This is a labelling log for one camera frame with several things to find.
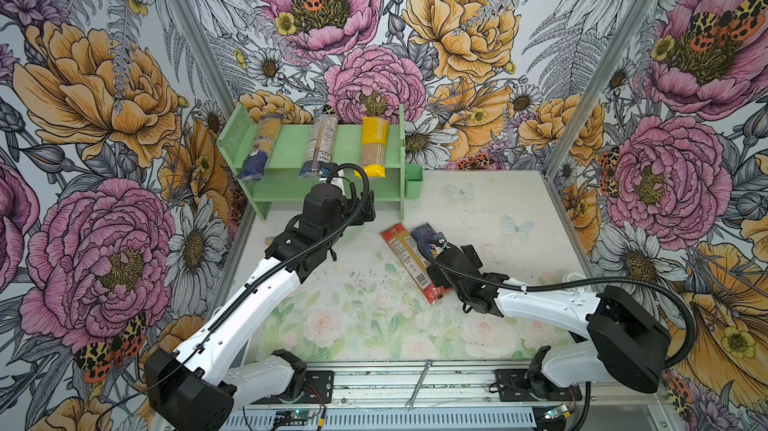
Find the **metal rod on rail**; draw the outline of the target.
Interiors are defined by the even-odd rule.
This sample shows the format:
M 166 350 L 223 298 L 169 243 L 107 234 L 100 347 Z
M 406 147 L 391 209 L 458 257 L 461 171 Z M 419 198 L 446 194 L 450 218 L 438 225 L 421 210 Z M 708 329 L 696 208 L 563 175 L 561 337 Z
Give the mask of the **metal rod on rail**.
M 416 381 L 416 384 L 413 388 L 413 391 L 409 397 L 409 399 L 406 401 L 405 408 L 408 410 L 412 410 L 415 406 L 416 399 L 424 385 L 424 382 L 426 380 L 426 377 L 432 368 L 434 362 L 432 360 L 427 360 L 422 368 L 422 371 Z

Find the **spaghetti bag with white label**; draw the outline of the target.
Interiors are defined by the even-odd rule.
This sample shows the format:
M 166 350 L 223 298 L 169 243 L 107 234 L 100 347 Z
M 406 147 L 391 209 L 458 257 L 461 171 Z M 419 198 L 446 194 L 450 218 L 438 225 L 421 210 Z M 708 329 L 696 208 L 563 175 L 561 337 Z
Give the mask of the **spaghetti bag with white label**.
M 300 178 L 323 177 L 330 173 L 338 122 L 335 114 L 323 114 L 314 121 L 299 171 Z

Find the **yellow spaghetti bag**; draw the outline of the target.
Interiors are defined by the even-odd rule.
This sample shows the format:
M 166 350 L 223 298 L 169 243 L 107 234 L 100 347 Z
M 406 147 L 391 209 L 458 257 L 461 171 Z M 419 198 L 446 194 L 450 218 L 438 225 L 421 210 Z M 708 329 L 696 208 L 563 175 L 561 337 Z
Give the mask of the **yellow spaghetti bag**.
M 368 116 L 362 120 L 361 167 L 368 178 L 386 176 L 389 128 L 389 121 L 382 117 Z

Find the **green wooden shelf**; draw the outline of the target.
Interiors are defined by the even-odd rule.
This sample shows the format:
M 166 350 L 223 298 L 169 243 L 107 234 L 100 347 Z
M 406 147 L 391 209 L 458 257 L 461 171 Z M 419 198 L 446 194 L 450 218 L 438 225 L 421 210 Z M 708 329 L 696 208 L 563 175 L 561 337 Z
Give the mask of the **green wooden shelf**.
M 219 134 L 217 145 L 233 174 L 238 174 L 251 151 L 258 124 L 247 109 L 238 104 L 225 127 Z M 312 126 L 310 124 L 283 125 L 278 133 L 266 174 L 259 181 L 240 181 L 239 185 L 260 219 L 267 218 L 275 202 L 302 203 L 314 182 L 301 178 L 299 170 Z M 336 163 L 361 163 L 362 127 L 341 124 L 337 128 L 332 158 Z M 371 189 L 375 202 L 395 202 L 405 199 L 405 130 L 404 125 L 392 124 L 389 128 L 385 153 L 386 175 L 374 178 Z

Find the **small board right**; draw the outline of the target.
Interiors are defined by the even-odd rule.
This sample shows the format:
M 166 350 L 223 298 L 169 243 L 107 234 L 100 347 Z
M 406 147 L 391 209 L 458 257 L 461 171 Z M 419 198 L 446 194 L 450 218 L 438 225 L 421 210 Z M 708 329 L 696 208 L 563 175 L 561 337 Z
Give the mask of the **small board right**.
M 558 419 L 567 419 L 571 415 L 571 411 L 569 407 L 565 404 L 561 404 L 559 406 L 551 407 L 547 411 L 544 412 L 542 418 L 545 420 L 558 420 Z

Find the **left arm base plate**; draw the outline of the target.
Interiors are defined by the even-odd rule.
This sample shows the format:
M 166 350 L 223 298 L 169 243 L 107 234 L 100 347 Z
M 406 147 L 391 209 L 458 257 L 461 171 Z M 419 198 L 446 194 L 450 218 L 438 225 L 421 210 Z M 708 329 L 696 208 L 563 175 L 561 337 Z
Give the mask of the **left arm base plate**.
M 310 370 L 306 372 L 305 382 L 296 397 L 291 398 L 289 394 L 271 396 L 254 401 L 253 405 L 317 405 L 318 401 L 330 404 L 333 398 L 334 379 L 333 371 Z

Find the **green circuit board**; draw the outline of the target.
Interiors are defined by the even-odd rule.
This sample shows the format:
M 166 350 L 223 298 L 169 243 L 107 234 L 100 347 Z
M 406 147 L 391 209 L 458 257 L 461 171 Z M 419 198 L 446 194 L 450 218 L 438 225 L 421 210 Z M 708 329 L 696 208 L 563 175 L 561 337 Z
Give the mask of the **green circuit board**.
M 310 412 L 306 409 L 278 411 L 274 416 L 272 429 L 277 430 L 278 428 L 285 426 L 303 427 L 310 424 L 319 417 L 319 412 Z

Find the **spaghetti bag with blue end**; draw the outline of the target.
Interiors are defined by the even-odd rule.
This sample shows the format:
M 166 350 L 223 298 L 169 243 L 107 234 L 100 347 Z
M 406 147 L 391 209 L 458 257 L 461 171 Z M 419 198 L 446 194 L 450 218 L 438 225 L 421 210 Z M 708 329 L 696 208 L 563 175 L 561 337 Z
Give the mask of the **spaghetti bag with blue end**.
M 264 177 L 282 122 L 281 114 L 268 114 L 260 119 L 251 150 L 237 174 L 238 179 L 260 181 Z

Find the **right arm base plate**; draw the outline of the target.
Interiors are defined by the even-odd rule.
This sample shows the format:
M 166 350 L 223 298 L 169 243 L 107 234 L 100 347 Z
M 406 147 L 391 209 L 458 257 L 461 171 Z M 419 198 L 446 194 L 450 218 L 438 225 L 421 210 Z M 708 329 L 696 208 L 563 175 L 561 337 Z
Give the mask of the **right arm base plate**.
M 560 388 L 546 378 L 529 378 L 526 370 L 515 368 L 495 370 L 488 391 L 498 394 L 501 402 L 575 402 L 582 399 L 578 385 Z

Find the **green cup on shelf side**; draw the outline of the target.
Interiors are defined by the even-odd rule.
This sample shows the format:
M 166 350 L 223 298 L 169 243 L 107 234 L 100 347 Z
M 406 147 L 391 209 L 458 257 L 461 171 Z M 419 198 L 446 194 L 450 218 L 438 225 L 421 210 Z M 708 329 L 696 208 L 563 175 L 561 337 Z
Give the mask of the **green cup on shelf side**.
M 423 168 L 419 164 L 407 164 L 405 166 L 404 196 L 408 200 L 418 199 L 423 187 Z

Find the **red spaghetti bag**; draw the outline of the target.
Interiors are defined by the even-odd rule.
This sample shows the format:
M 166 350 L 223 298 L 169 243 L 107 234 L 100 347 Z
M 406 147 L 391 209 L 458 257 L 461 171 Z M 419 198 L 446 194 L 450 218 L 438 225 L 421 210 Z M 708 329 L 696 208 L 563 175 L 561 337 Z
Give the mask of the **red spaghetti bag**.
M 382 231 L 380 235 L 430 304 L 449 294 L 449 288 L 438 286 L 432 280 L 428 273 L 428 261 L 419 252 L 417 241 L 401 223 Z

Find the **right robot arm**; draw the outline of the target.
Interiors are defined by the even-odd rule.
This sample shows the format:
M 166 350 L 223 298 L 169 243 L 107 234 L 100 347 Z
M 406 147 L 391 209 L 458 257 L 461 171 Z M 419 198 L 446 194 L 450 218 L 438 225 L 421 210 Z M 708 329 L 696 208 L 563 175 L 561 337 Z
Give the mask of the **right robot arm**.
M 431 273 L 443 275 L 467 312 L 539 321 L 568 331 L 574 343 L 539 347 L 518 385 L 548 399 L 557 390 L 586 382 L 616 382 L 653 394 L 666 367 L 671 337 L 664 326 L 624 289 L 601 292 L 587 285 L 561 283 L 552 290 L 500 273 L 481 272 L 470 245 L 422 243 Z

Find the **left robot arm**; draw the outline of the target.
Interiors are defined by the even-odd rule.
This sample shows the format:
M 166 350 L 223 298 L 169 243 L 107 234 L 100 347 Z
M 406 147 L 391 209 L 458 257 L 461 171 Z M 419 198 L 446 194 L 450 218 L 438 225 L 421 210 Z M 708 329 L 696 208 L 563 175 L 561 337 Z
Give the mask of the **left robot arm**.
M 321 182 L 305 196 L 301 214 L 273 238 L 264 258 L 232 297 L 174 350 L 158 349 L 144 365 L 151 408 L 177 430 L 218 430 L 230 414 L 266 398 L 293 401 L 306 382 L 306 364 L 286 350 L 235 367 L 239 352 L 276 307 L 327 258 L 349 226 L 375 218 L 369 188 L 348 198 Z

